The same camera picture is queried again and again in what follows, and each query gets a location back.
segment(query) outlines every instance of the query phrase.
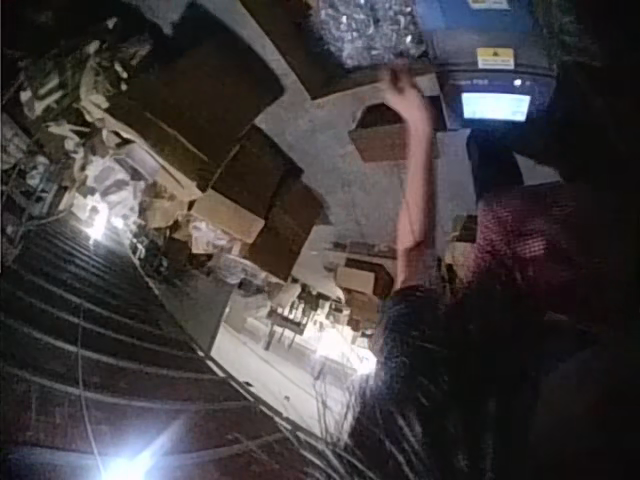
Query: person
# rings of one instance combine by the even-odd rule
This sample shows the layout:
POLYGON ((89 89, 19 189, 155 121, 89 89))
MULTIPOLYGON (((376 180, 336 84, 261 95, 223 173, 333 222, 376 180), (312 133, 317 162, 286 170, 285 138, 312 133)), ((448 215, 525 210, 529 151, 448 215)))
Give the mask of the person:
POLYGON ((614 251, 628 239, 594 230, 616 226, 604 218, 613 203, 586 187, 525 187, 496 134, 471 132, 473 274, 444 304, 430 272, 431 112, 402 67, 385 71, 383 89, 407 127, 396 288, 348 432, 309 453, 317 476, 637 478, 640 329, 637 304, 620 294, 632 269, 614 251))

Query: plastic wrap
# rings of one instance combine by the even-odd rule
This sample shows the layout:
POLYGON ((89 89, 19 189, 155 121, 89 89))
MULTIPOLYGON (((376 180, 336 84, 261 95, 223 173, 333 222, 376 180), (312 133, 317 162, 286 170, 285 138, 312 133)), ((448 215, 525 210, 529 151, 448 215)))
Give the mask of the plastic wrap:
POLYGON ((316 24, 348 68, 415 58, 425 49, 413 0, 318 0, 316 24))

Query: red plaid shirt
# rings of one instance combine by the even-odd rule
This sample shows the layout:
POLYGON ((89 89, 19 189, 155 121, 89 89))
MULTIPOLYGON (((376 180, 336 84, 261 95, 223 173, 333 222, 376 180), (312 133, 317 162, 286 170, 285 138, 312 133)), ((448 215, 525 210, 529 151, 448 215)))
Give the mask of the red plaid shirt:
POLYGON ((473 283, 497 269, 545 311, 581 323, 624 315, 635 274, 630 210, 582 185, 520 187, 480 202, 473 283))

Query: blue screen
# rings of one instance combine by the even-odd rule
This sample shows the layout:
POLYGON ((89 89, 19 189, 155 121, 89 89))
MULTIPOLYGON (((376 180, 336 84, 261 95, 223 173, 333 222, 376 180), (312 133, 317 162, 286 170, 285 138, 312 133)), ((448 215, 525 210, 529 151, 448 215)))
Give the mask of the blue screen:
POLYGON ((462 112, 469 120, 524 122, 530 102, 529 95, 466 92, 462 94, 462 112))

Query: paper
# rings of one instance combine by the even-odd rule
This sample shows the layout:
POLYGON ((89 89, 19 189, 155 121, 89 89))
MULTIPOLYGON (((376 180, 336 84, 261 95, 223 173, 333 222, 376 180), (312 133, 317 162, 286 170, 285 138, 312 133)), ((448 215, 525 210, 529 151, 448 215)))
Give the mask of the paper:
POLYGON ((511 10, 507 0, 468 0, 474 10, 511 10))
POLYGON ((516 68, 513 48, 478 48, 478 68, 513 70, 516 68))

